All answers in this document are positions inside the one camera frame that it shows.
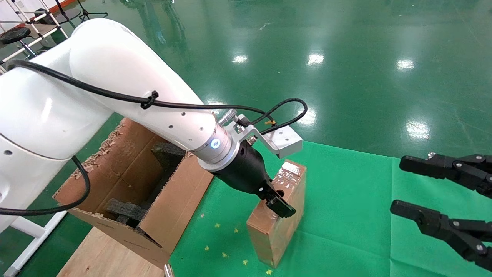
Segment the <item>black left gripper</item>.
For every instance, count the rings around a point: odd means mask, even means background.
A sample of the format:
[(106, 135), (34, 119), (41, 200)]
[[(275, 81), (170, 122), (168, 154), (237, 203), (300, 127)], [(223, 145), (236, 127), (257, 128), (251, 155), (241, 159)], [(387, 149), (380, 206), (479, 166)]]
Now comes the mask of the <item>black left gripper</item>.
[(296, 213), (294, 207), (284, 200), (284, 191), (274, 189), (263, 156), (246, 141), (239, 144), (232, 162), (214, 172), (214, 176), (235, 190), (266, 200), (266, 207), (281, 218), (286, 219)]

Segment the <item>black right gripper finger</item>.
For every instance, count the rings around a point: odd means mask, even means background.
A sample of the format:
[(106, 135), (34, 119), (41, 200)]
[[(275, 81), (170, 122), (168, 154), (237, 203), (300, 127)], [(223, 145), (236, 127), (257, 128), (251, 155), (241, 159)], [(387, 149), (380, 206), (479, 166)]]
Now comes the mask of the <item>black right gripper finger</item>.
[(422, 234), (446, 242), (465, 260), (489, 272), (492, 270), (492, 249), (484, 244), (492, 241), (491, 222), (451, 219), (436, 210), (402, 200), (394, 200), (390, 212), (414, 221)]
[(399, 168), (405, 172), (448, 179), (469, 190), (492, 197), (492, 158), (490, 155), (473, 154), (460, 158), (434, 154), (427, 159), (404, 156)]

